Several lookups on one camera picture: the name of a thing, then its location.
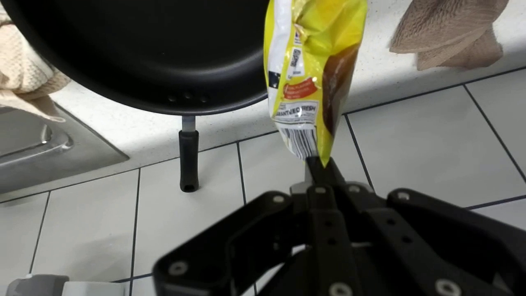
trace yellow package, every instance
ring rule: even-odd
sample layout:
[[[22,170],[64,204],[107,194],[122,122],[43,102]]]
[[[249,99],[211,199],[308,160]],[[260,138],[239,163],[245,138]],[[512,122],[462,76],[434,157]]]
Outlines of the yellow package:
[[[270,0],[263,48],[270,115],[300,158],[329,163],[365,15],[367,0]]]

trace black plastic object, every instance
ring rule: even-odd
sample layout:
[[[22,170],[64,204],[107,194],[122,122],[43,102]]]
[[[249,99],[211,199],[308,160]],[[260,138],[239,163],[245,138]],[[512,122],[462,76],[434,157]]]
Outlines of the black plastic object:
[[[198,176],[198,148],[199,132],[180,132],[180,155],[181,155],[181,191],[193,193],[199,189]]]
[[[127,106],[207,115],[267,97],[267,0],[2,0],[30,45]]]
[[[387,203],[332,160],[308,158],[308,173],[291,196],[265,193],[163,257],[156,295],[242,295],[280,263],[258,295],[526,295],[526,232],[410,189]]]

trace floor tile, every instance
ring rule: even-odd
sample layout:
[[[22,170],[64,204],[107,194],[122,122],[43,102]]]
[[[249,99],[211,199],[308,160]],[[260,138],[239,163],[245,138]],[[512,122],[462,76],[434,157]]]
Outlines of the floor tile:
[[[262,275],[262,278],[257,282],[257,291],[262,293],[263,288],[268,285],[270,280],[273,280],[273,277],[280,272],[283,265],[278,265],[272,270],[268,270],[265,275]]]
[[[469,84],[497,134],[526,171],[526,69]]]
[[[138,171],[51,193],[35,273],[114,282],[132,270]]]
[[[526,201],[525,199],[498,204],[492,208],[482,208],[482,209],[477,209],[475,212],[526,231]]]
[[[252,288],[249,288],[245,293],[244,293],[244,296],[255,296],[257,293],[255,293],[255,288],[252,286]]]
[[[286,150],[280,134],[242,142],[240,152],[249,201],[265,191],[290,193],[293,185],[304,181],[304,161]],[[339,124],[332,157],[347,181],[367,183],[344,117]]]
[[[262,101],[242,111],[199,117],[198,130],[199,148],[204,150],[268,134],[276,127],[268,117],[268,102]]]
[[[132,296],[156,296],[153,278],[140,278],[133,282]]]
[[[127,293],[130,295],[129,283],[66,282],[61,296],[129,296]]]
[[[474,206],[526,193],[462,87],[359,112],[350,122],[380,196],[411,188]]]
[[[30,273],[48,194],[0,204],[0,295]]]
[[[180,160],[142,170],[135,275],[244,206],[237,147],[199,155],[201,189],[180,189]]]

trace tile grout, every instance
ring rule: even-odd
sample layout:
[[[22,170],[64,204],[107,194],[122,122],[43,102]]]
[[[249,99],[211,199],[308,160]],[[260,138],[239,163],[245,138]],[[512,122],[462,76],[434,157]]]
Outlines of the tile grout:
[[[244,193],[244,206],[247,206],[247,189],[245,189],[245,173],[244,173],[242,147],[240,147],[240,143],[237,143],[235,147],[237,147],[237,161],[239,161],[239,166],[240,166],[240,181],[242,181],[242,193]]]
[[[421,92],[421,94],[415,94],[415,96],[395,99],[395,101],[390,101],[390,102],[382,102],[382,104],[377,104],[377,106],[370,106],[370,107],[364,107],[364,109],[344,112],[342,115],[346,117],[346,120],[349,120],[347,117],[352,115],[352,114],[359,114],[359,112],[365,112],[365,111],[385,107],[385,106],[390,106],[390,104],[396,104],[396,102],[416,99],[416,97],[419,97],[419,96],[434,94],[434,92],[441,92],[441,91],[447,91],[447,89],[454,89],[454,87],[462,87],[462,86],[466,87],[466,84],[474,84],[474,83],[479,83],[479,81],[485,81],[485,79],[492,79],[492,78],[498,78],[498,76],[505,76],[505,74],[512,74],[512,73],[518,73],[518,71],[525,71],[525,69],[526,69],[526,68],[516,68],[516,69],[512,69],[512,71],[505,71],[505,73],[498,73],[498,74],[479,78],[479,79],[467,81],[467,83],[462,83],[462,84],[452,84],[452,86],[439,87],[439,89],[434,89],[434,91],[429,91],[429,92]],[[217,150],[217,148],[229,147],[229,145],[235,145],[235,143],[242,143],[242,142],[249,142],[249,140],[253,140],[253,138],[262,138],[262,137],[273,135],[273,134],[278,134],[278,130],[267,132],[267,134],[260,134],[260,135],[255,135],[255,137],[247,137],[247,138],[242,138],[242,140],[229,142],[229,143],[217,145],[217,147],[211,147],[211,148],[204,148],[204,150],[201,150],[199,153],[211,152],[211,150]],[[132,170],[125,170],[125,171],[117,171],[117,173],[112,173],[112,175],[97,176],[97,178],[92,178],[92,180],[86,180],[86,181],[79,181],[79,183],[71,183],[71,185],[66,185],[66,186],[46,189],[46,191],[32,193],[32,194],[28,194],[28,196],[20,196],[20,198],[13,198],[13,199],[5,199],[5,201],[0,201],[0,204],[20,201],[20,199],[28,199],[28,198],[35,198],[35,196],[43,194],[43,193],[58,191],[58,189],[66,189],[66,188],[73,188],[73,186],[79,186],[79,185],[86,185],[86,183],[92,183],[92,181],[99,181],[99,180],[106,180],[106,178],[112,178],[112,176],[119,176],[119,175],[125,175],[125,173],[130,173],[130,171],[137,171],[137,170],[142,170],[142,168],[150,168],[150,166],[161,165],[161,163],[166,163],[166,161],[173,161],[173,160],[178,160],[178,158],[180,158],[180,157],[175,157],[175,158],[168,158],[168,160],[161,160],[161,161],[142,165],[142,166],[138,166],[138,168],[132,168]]]
[[[138,168],[137,173],[137,188],[135,188],[135,216],[133,216],[133,235],[132,235],[132,265],[130,265],[130,278],[133,278],[135,273],[135,252],[137,252],[137,224],[138,224],[138,203],[142,194],[142,175],[143,170]],[[133,296],[133,280],[130,282],[130,296]]]
[[[71,183],[71,185],[66,185],[66,186],[58,186],[58,188],[53,188],[53,189],[32,193],[32,194],[28,194],[28,196],[20,196],[20,198],[13,198],[13,199],[5,199],[5,201],[0,201],[0,204],[9,204],[9,203],[13,203],[13,201],[22,201],[22,199],[32,199],[32,198],[35,198],[35,196],[38,196],[38,194],[45,194],[45,193],[50,193],[50,191],[61,191],[61,189],[81,186],[81,185],[86,185],[86,183],[94,183],[94,181],[99,181],[99,180],[107,180],[107,178],[114,178],[114,176],[119,176],[119,175],[127,175],[127,173],[132,173],[132,171],[137,171],[137,170],[140,170],[140,168],[125,170],[125,171],[119,171],[119,173],[112,173],[112,175],[104,175],[104,176],[97,176],[97,178],[94,178],[94,180],[86,180],[86,181],[79,181],[79,183]]]
[[[467,86],[464,86],[466,92],[470,96],[472,102],[475,104],[475,107],[479,109],[480,115],[485,119],[485,122],[489,124],[490,130],[493,132],[493,135],[497,137],[497,140],[500,142],[502,148],[505,150],[505,153],[508,155],[510,161],[513,163],[515,170],[521,175],[523,181],[526,183],[526,175],[521,170],[521,166],[518,165],[518,161],[515,160],[515,157],[512,155],[512,152],[508,150],[505,140],[500,137],[500,134],[497,132],[495,125],[492,124],[490,117],[485,114],[485,111],[480,107],[479,101],[475,99],[475,96],[470,92],[470,89]]]
[[[45,229],[45,221],[46,221],[46,214],[48,214],[50,199],[51,199],[51,191],[46,196],[43,217],[40,221],[38,235],[37,235],[35,250],[33,250],[33,259],[32,259],[32,265],[30,265],[30,275],[33,273],[33,268],[35,268],[37,252],[38,252],[40,239],[41,239],[41,234],[43,234],[43,229]]]
[[[138,277],[132,277],[132,278],[122,278],[122,280],[117,280],[112,283],[127,283],[127,282],[137,282],[137,280],[143,280],[143,278],[153,278],[153,273],[145,273],[145,275],[138,275]]]
[[[242,138],[242,140],[235,140],[235,142],[229,142],[229,143],[217,145],[217,147],[211,147],[211,148],[204,148],[204,150],[199,150],[199,153],[219,150],[219,148],[224,148],[224,147],[230,147],[230,145],[235,145],[235,143],[242,143],[242,142],[262,138],[262,137],[273,135],[273,134],[278,134],[278,130],[267,132],[267,134],[260,134],[260,135],[249,137],[249,138]],[[86,183],[92,183],[92,181],[99,181],[99,180],[112,178],[112,176],[119,176],[119,175],[127,175],[127,173],[132,173],[132,171],[137,171],[137,170],[150,168],[150,166],[161,165],[161,163],[168,163],[168,161],[175,161],[175,160],[180,160],[180,157],[166,158],[166,160],[155,161],[155,163],[148,163],[148,165],[142,165],[142,166],[132,168],[132,170],[117,171],[117,173],[112,173],[112,175],[97,176],[97,178],[92,178],[92,180],[84,180],[84,181],[79,181],[79,183],[71,183],[71,185],[58,186],[58,188],[53,188],[53,189],[37,191],[37,193],[32,193],[32,194],[28,194],[28,196],[18,196],[18,198],[13,198],[13,199],[5,199],[5,201],[0,201],[0,204],[20,201],[20,199],[30,199],[30,198],[35,198],[35,196],[43,194],[43,193],[48,193],[48,191],[60,191],[60,189],[66,189],[66,188],[73,188],[73,186],[79,186],[79,185],[86,185]]]
[[[495,208],[495,206],[513,204],[516,201],[526,201],[526,196],[507,198],[507,199],[500,199],[500,201],[493,201],[493,203],[484,203],[484,204],[469,206],[469,208],[464,208],[464,209],[469,209],[469,211],[489,209],[489,208]]]
[[[373,104],[373,106],[369,106],[369,107],[362,107],[362,109],[355,109],[355,111],[350,111],[350,112],[344,112],[344,115],[352,115],[352,114],[359,114],[359,112],[365,112],[365,111],[372,111],[372,109],[378,109],[378,107],[405,102],[405,101],[411,101],[411,99],[416,99],[416,97],[421,97],[421,96],[429,96],[429,94],[443,92],[443,91],[447,91],[447,89],[462,87],[462,86],[467,86],[467,84],[474,84],[474,83],[492,79],[492,78],[498,78],[498,76],[507,76],[507,74],[525,71],[525,69],[526,68],[523,66],[523,68],[516,68],[516,69],[512,69],[512,71],[505,71],[505,73],[498,73],[498,74],[490,74],[490,76],[484,76],[484,78],[479,78],[479,79],[472,79],[472,81],[467,81],[467,83],[452,84],[452,86],[446,86],[446,87],[438,87],[438,89],[419,92],[419,94],[413,94],[413,96],[405,96],[405,97],[400,97],[400,99],[395,99],[395,101],[380,102],[380,104]]]
[[[377,191],[375,191],[373,180],[372,180],[372,176],[370,176],[370,173],[369,173],[369,168],[367,168],[367,165],[365,165],[365,158],[364,158],[364,153],[362,153],[359,138],[357,138],[357,135],[355,135],[355,130],[354,130],[352,125],[350,125],[350,119],[349,119],[347,115],[346,115],[344,119],[346,119],[346,122],[347,122],[347,127],[349,127],[352,142],[354,142],[354,145],[355,145],[355,148],[357,148],[357,155],[359,155],[359,158],[360,158],[362,170],[364,170],[364,175],[365,175],[365,178],[367,178],[367,183],[369,183],[369,186],[372,186],[372,191],[377,193]]]

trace black frying pan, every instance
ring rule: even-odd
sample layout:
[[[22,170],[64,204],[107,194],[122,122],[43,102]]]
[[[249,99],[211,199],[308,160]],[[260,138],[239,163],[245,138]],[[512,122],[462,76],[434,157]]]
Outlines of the black frying pan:
[[[267,97],[267,0],[2,0],[33,48],[83,86],[176,115]]]

